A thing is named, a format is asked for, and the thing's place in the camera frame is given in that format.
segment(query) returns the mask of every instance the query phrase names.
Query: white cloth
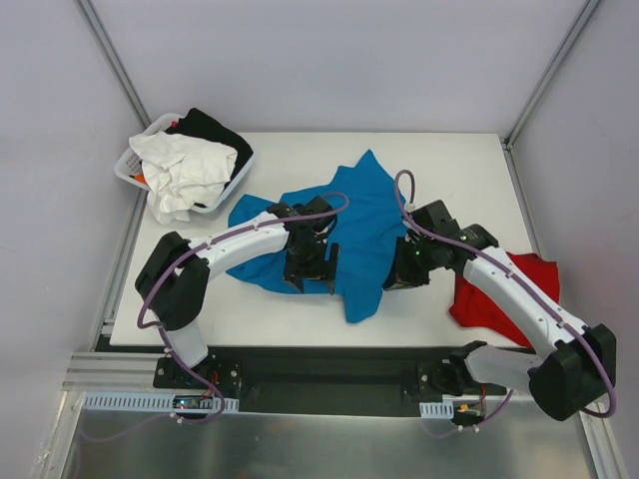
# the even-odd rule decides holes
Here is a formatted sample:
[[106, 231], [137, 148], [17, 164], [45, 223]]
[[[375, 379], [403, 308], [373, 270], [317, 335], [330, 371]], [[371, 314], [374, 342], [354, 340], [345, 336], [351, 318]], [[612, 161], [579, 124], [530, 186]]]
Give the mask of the white cloth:
[[147, 202], [162, 225], [187, 222], [195, 204], [210, 205], [231, 180], [238, 152], [227, 145], [185, 135], [136, 135], [131, 149], [142, 159], [151, 191]]

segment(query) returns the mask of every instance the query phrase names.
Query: blue cloth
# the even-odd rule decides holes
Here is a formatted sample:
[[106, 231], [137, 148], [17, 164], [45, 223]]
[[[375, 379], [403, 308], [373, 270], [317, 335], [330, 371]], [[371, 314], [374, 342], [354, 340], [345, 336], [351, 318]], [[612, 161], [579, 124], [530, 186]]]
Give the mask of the blue cloth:
[[[342, 192], [349, 207], [339, 214], [337, 227], [328, 242], [339, 243], [335, 293], [344, 301], [346, 321], [360, 322], [374, 315], [381, 301], [382, 285], [392, 264], [395, 240], [406, 233], [393, 192], [393, 180], [368, 150], [353, 168], [339, 167], [332, 181], [323, 187], [286, 193], [281, 201], [305, 205], [317, 195]], [[340, 197], [326, 198], [334, 209]], [[273, 202], [244, 195], [229, 216], [229, 226], [243, 223], [263, 212]], [[242, 281], [264, 289], [297, 293], [283, 281], [286, 251], [265, 254], [227, 271]], [[305, 280], [305, 293], [328, 293], [325, 282]]]

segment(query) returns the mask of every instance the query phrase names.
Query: black cloth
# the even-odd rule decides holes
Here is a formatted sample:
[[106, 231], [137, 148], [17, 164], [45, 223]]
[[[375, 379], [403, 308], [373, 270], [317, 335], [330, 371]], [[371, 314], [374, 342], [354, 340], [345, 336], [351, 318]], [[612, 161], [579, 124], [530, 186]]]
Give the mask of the black cloth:
[[253, 149], [247, 141], [235, 132], [223, 126], [206, 113], [192, 108], [178, 125], [165, 131], [168, 135], [179, 133], [187, 137], [202, 138], [213, 143], [222, 143], [238, 151], [236, 165], [231, 173], [231, 180], [242, 170], [249, 158], [253, 155]]

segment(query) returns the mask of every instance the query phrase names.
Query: metal frame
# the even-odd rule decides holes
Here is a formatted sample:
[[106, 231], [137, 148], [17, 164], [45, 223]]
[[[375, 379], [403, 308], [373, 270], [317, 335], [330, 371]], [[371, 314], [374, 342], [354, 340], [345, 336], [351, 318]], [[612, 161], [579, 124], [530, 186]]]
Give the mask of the metal frame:
[[149, 118], [147, 109], [142, 103], [142, 100], [140, 99], [140, 95], [138, 95], [136, 88], [133, 86], [133, 82], [131, 82], [131, 78], [129, 78], [129, 74], [124, 68], [124, 64], [120, 59], [120, 55], [118, 54], [116, 47], [113, 45], [113, 42], [109, 37], [109, 33], [107, 33], [107, 29], [104, 27], [104, 24], [100, 19], [96, 7], [93, 5], [93, 2], [91, 0], [75, 1], [80, 8], [80, 11], [82, 12], [82, 15], [84, 16], [87, 26], [91, 30], [91, 33], [94, 36], [98, 47], [102, 51], [105, 60], [109, 64], [111, 71], [116, 76], [116, 79], [118, 80], [118, 83], [122, 88], [122, 93], [129, 102], [133, 113], [138, 118], [138, 121], [140, 122], [140, 125], [142, 125], [142, 128], [147, 128], [149, 125], [151, 125], [151, 119]]
[[[419, 417], [421, 402], [442, 400], [428, 375], [456, 350], [211, 347], [209, 357], [214, 359], [209, 365], [215, 368], [222, 393], [239, 399], [242, 412]], [[200, 369], [201, 375], [212, 373], [209, 365]], [[194, 389], [201, 392], [198, 381], [174, 375], [175, 369], [164, 354], [78, 353], [62, 388], [157, 393], [184, 387], [191, 394]], [[476, 385], [465, 393], [479, 396], [481, 389]], [[489, 384], [487, 394], [502, 397], [506, 389]]]
[[[151, 123], [149, 115], [93, 2], [91, 0], [75, 0], [75, 2], [116, 80], [120, 84], [134, 114], [141, 126], [146, 128]], [[526, 229], [528, 230], [531, 244], [537, 252], [539, 252], [539, 244], [534, 231], [532, 215], [517, 175], [515, 162], [511, 156], [512, 145], [525, 128], [540, 99], [602, 3], [603, 0], [588, 0], [585, 2], [503, 144], [504, 158], [521, 206]], [[129, 223], [111, 272], [109, 286], [99, 309], [93, 341], [94, 347], [101, 337], [104, 338], [105, 335], [110, 334], [113, 327], [113, 318], [124, 287], [126, 272], [144, 211], [144, 199], [144, 192], [139, 192], [132, 207]], [[62, 386], [62, 392], [59, 395], [59, 408], [52, 424], [51, 432], [45, 444], [43, 444], [43, 454], [41, 454], [41, 460], [36, 464], [34, 477], [58, 479], [62, 476], [67, 457], [72, 453], [73, 434], [85, 397], [85, 391], [156, 392], [157, 389], [153, 388], [153, 377], [156, 371], [156, 362], [160, 357], [162, 357], [162, 354], [155, 353], [87, 352], [74, 354]], [[174, 390], [172, 392], [180, 393], [185, 391]], [[597, 404], [596, 407], [602, 409], [600, 404]], [[584, 444], [590, 449], [598, 477], [602, 479], [627, 478], [628, 475], [609, 422], [584, 415], [581, 415], [580, 419], [583, 425]]]
[[544, 94], [548, 90], [552, 81], [556, 78], [557, 73], [566, 62], [566, 59], [572, 53], [574, 46], [581, 37], [581, 34], [585, 31], [586, 27], [590, 24], [594, 14], [597, 12], [604, 0], [587, 0], [583, 5], [581, 11], [577, 15], [577, 18], [572, 23], [565, 37], [561, 41], [559, 48], [553, 55], [550, 63], [544, 70], [541, 78], [535, 85], [530, 97], [526, 101], [523, 110], [519, 114], [519, 117], [515, 121], [515, 125], [510, 131], [510, 134], [506, 137], [505, 143], [508, 150], [512, 149], [513, 144], [521, 135], [522, 130], [528, 123], [528, 120], [532, 116], [539, 102], [543, 98]]
[[[43, 460], [33, 477], [59, 479], [67, 458], [73, 454], [72, 439], [87, 391], [157, 392], [152, 386], [156, 361], [161, 354], [77, 353], [65, 377], [60, 405], [49, 442], [43, 446]], [[167, 392], [184, 393], [184, 390]], [[528, 402], [528, 396], [517, 396]], [[595, 404], [599, 410], [604, 406]], [[590, 450], [594, 473], [600, 479], [628, 479], [607, 420], [580, 415], [583, 443]]]

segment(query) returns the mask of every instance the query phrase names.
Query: metal pole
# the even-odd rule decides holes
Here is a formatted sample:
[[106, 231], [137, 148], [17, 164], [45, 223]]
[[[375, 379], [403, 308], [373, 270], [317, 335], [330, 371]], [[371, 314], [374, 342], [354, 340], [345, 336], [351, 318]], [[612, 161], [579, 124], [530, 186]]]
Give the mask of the metal pole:
[[142, 100], [131, 82], [129, 74], [124, 68], [124, 64], [122, 63], [111, 38], [109, 38], [107, 30], [104, 28], [104, 24], [102, 23], [102, 20], [100, 20], [100, 16], [93, 5], [93, 2], [91, 0], [76, 0], [76, 3], [80, 8], [91, 33], [96, 39], [100, 50], [107, 60], [109, 67], [122, 87], [122, 91], [127, 98], [129, 105], [133, 109], [133, 113], [135, 113], [136, 117], [138, 117], [138, 121], [140, 122], [140, 125], [142, 125], [142, 128], [147, 128], [151, 125], [149, 114], [144, 108]]
[[577, 18], [570, 26], [568, 33], [562, 40], [561, 45], [559, 45], [559, 48], [552, 57], [550, 64], [546, 67], [546, 70], [543, 72], [543, 75], [537, 82], [537, 85], [535, 85], [532, 95], [528, 98], [526, 105], [515, 122], [515, 126], [506, 137], [505, 143], [508, 150], [512, 148], [512, 145], [517, 141], [519, 135], [521, 135], [521, 131], [528, 123], [528, 120], [530, 120], [532, 113], [539, 104], [544, 93], [548, 90], [550, 83], [557, 76], [557, 73], [572, 52], [572, 49], [581, 37], [581, 34], [584, 32], [595, 12], [601, 4], [603, 4], [603, 2], [604, 0], [588, 0], [579, 12], [579, 15], [577, 15]]

